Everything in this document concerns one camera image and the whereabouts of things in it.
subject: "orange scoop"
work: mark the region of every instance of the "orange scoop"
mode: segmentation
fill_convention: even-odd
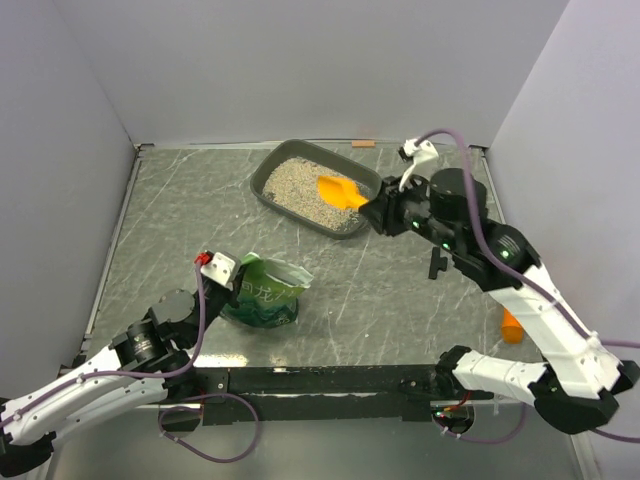
[[[343,177],[318,177],[318,192],[326,203],[342,210],[357,210],[369,202],[360,195],[356,182]]]
[[[524,337],[524,328],[506,308],[504,309],[504,318],[502,319],[500,331],[505,343],[520,343]]]

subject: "table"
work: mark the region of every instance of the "table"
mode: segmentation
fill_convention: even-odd
[[[397,144],[353,149],[324,143],[382,176],[404,169]],[[453,147],[439,146],[432,167],[459,166]],[[199,367],[357,366],[436,363],[454,345],[510,360],[538,361],[527,338],[505,344],[502,307],[451,266],[427,278],[432,245],[412,233],[396,238],[368,229],[332,240],[261,205],[249,177],[269,154],[247,148],[148,147],[141,150],[89,354],[142,318],[170,289],[195,289],[193,259],[203,249],[302,265],[314,275],[300,297],[296,323],[272,330],[218,319],[207,331]],[[482,151],[471,150],[474,176],[489,186]],[[495,192],[489,192],[498,218]]]

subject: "pellets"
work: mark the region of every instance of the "pellets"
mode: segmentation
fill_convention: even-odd
[[[322,200],[318,177],[344,175],[317,163],[296,157],[279,165],[264,185],[264,193],[278,205],[331,230],[344,230],[356,220],[357,212],[340,210]]]

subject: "white wall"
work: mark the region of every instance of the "white wall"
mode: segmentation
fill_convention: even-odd
[[[574,309],[602,337],[636,341],[639,18],[637,0],[571,0],[489,150],[507,220]],[[619,398],[607,430],[640,437],[640,387]],[[605,478],[640,478],[637,445],[593,443]]]
[[[51,0],[0,2],[0,397],[77,352],[133,154]]]
[[[566,0],[54,0],[134,142],[489,145]]]

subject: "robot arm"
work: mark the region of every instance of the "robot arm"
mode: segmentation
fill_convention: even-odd
[[[552,426],[576,434],[606,424],[618,408],[615,395],[640,377],[634,362],[621,362],[597,333],[587,330],[560,296],[540,256],[512,226],[487,218],[487,189],[473,180],[481,229],[491,253],[520,274],[497,268],[482,252],[472,231],[463,171],[446,168],[429,181],[416,175],[414,152],[427,156],[429,142],[408,141],[400,156],[413,165],[410,175],[389,177],[373,200],[360,206],[377,233],[413,231],[447,250],[454,266],[491,295],[521,323],[540,349],[540,363],[512,362],[457,346],[438,364],[442,375],[466,390],[484,390],[533,405]],[[553,301],[530,288],[553,293]],[[570,314],[569,321],[560,310]]]
[[[79,430],[139,405],[192,393],[195,369],[186,350],[197,349],[201,326],[209,327],[235,302],[243,274],[240,261],[221,252],[201,254],[196,262],[202,292],[168,292],[90,361],[0,407],[0,475],[37,467]]]

